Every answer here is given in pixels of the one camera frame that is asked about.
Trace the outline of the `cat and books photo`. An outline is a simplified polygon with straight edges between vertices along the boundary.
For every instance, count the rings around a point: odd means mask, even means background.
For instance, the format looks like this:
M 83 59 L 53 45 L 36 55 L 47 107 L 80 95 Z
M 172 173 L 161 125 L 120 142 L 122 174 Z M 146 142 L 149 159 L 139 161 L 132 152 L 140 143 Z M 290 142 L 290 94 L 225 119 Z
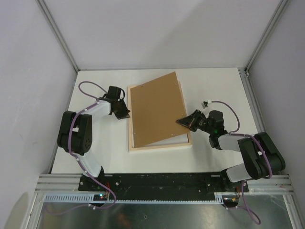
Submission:
M 193 145 L 193 140 L 190 133 L 173 136 L 171 138 L 161 140 L 155 143 L 151 143 L 141 147 L 135 147 L 134 143 L 129 145 L 130 151 L 137 150 L 153 150 L 153 149 L 167 149 L 167 148 L 177 148 L 177 147 L 191 147 Z

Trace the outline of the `brown cardboard backing board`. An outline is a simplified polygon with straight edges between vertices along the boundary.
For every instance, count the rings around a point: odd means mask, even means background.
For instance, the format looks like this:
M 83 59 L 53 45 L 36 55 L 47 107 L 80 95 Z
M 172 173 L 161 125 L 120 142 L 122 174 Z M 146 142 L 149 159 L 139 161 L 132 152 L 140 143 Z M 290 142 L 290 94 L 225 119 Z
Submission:
M 135 147 L 190 132 L 176 120 L 186 117 L 181 84 L 176 72 L 131 89 L 133 141 Z

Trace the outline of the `white wooden picture frame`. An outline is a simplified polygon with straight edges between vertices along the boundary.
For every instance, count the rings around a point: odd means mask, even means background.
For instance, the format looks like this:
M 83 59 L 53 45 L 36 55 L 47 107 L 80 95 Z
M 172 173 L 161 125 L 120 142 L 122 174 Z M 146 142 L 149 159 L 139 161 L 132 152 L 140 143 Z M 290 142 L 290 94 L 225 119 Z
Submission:
M 148 152 L 153 150 L 168 150 L 172 148 L 190 148 L 193 146 L 193 140 L 190 132 L 168 138 L 156 143 L 149 144 L 143 147 L 135 147 L 133 141 L 133 125 L 132 125 L 132 100 L 131 100 L 131 89 L 136 85 L 128 86 L 128 108 L 130 110 L 130 118 L 128 119 L 128 149 L 130 153 Z

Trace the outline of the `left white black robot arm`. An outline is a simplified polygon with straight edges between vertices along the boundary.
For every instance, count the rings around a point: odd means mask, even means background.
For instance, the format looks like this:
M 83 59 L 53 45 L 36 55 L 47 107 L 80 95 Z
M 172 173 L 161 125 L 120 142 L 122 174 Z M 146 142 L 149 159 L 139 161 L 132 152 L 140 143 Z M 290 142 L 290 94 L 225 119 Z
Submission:
M 108 92 L 103 97 L 96 97 L 93 104 L 78 112 L 66 111 L 62 115 L 57 145 L 76 159 L 83 174 L 90 177 L 89 186 L 96 191 L 104 188 L 105 178 L 100 176 L 103 168 L 91 150 L 93 122 L 112 114 L 118 120 L 130 118 L 124 98 L 122 88 L 109 86 Z

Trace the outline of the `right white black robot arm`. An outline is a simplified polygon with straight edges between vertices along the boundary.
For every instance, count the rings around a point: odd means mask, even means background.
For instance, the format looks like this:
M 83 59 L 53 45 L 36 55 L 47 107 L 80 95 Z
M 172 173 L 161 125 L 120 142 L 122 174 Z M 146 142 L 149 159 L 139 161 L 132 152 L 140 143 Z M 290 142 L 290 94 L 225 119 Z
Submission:
M 239 181 L 271 178 L 286 167 L 284 158 L 268 133 L 229 133 L 225 130 L 224 116 L 220 111 L 212 110 L 205 116 L 195 110 L 191 115 L 176 120 L 176 123 L 192 132 L 201 130 L 208 133 L 212 148 L 241 153 L 243 163 L 222 171 L 224 177 L 220 179 L 220 187 L 224 191 L 232 191 Z

